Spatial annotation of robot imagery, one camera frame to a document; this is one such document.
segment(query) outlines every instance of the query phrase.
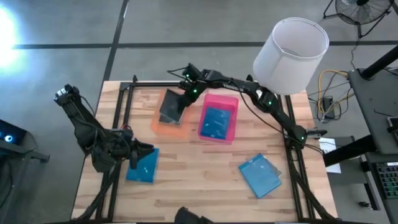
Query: lamp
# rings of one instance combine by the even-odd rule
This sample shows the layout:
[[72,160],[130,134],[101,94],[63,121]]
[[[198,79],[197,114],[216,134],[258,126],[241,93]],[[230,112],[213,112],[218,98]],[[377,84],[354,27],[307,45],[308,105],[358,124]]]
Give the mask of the lamp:
[[318,24],[284,19],[275,25],[255,59],[254,76],[273,93],[298,93],[307,87],[328,47],[328,35]]

